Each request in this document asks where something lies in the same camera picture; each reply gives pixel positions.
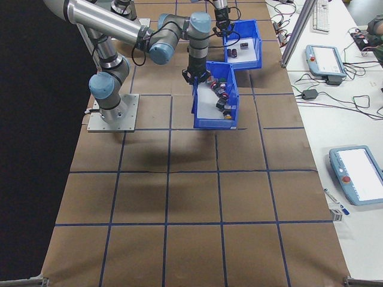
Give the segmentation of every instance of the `blue storage bin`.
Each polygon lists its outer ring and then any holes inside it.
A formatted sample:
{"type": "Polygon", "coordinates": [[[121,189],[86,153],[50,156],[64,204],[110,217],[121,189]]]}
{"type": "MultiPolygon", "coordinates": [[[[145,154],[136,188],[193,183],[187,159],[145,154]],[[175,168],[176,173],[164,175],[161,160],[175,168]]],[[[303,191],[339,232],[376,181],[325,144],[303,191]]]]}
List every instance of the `blue storage bin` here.
{"type": "MultiPolygon", "coordinates": [[[[211,130],[236,129],[238,122],[239,95],[233,67],[229,63],[207,61],[206,68],[210,71],[213,77],[226,79],[226,93],[229,94],[227,105],[232,106],[232,119],[225,120],[222,112],[215,106],[218,101],[218,97],[215,94],[215,102],[208,104],[208,109],[212,112],[208,112],[207,117],[204,117],[201,110],[205,109],[204,105],[206,105],[206,103],[203,102],[204,99],[202,97],[199,98],[198,88],[194,87],[193,107],[191,110],[191,113],[194,114],[194,128],[211,130]]],[[[210,89],[210,86],[208,86],[207,83],[200,83],[199,85],[206,85],[206,87],[210,89]]]]}
{"type": "MultiPolygon", "coordinates": [[[[225,62],[231,63],[234,70],[250,70],[262,68],[262,40],[259,34],[257,21],[252,20],[238,20],[234,22],[234,31],[240,34],[241,39],[236,45],[225,47],[225,62]],[[239,44],[246,41],[249,45],[249,50],[241,50],[239,44]],[[237,58],[227,56],[227,49],[237,49],[237,58]]],[[[231,33],[229,36],[223,37],[223,45],[230,44],[233,40],[237,40],[238,35],[231,33]]]]}

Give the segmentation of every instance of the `touchscreen display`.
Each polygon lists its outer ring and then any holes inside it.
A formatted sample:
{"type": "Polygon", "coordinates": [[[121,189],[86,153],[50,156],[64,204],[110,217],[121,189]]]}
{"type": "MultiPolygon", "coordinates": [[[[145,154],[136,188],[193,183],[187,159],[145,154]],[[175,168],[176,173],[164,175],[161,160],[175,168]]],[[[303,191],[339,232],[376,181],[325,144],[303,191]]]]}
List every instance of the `touchscreen display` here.
{"type": "Polygon", "coordinates": [[[383,199],[383,181],[365,149],[338,151],[360,201],[383,199]]]}

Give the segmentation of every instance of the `dark background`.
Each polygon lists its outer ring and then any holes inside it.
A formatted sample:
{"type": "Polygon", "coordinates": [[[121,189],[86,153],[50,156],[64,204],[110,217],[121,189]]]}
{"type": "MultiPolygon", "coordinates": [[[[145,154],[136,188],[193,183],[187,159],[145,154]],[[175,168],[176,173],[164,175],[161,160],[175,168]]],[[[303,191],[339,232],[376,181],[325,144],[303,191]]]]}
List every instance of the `dark background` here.
{"type": "Polygon", "coordinates": [[[96,68],[42,0],[2,0],[0,20],[1,281],[40,274],[96,68]]]}

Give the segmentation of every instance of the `pen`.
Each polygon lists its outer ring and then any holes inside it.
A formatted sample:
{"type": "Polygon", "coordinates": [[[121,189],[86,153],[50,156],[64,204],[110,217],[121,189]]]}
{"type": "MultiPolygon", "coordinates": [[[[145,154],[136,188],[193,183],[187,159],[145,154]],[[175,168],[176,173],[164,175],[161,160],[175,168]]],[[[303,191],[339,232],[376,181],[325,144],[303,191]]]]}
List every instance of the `pen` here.
{"type": "Polygon", "coordinates": [[[339,200],[336,199],[335,196],[333,196],[333,195],[329,192],[329,190],[328,190],[327,188],[323,189],[323,191],[324,191],[324,193],[326,193],[326,194],[328,195],[328,197],[331,198],[331,200],[332,200],[333,202],[335,202],[336,204],[339,205],[339,207],[342,209],[342,211],[343,211],[343,213],[344,213],[345,215],[349,215],[349,211],[348,211],[343,205],[341,205],[341,203],[339,202],[339,200]]]}

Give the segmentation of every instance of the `red emergency stop button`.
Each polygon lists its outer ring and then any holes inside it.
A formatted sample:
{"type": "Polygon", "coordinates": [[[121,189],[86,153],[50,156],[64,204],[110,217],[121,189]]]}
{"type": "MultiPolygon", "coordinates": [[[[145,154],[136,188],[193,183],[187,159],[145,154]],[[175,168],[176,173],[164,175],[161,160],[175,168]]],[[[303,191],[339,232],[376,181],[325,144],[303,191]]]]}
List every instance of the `red emergency stop button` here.
{"type": "Polygon", "coordinates": [[[342,178],[342,181],[343,181],[345,184],[348,184],[348,183],[351,182],[351,178],[350,178],[349,176],[344,176],[344,177],[342,178]]]}

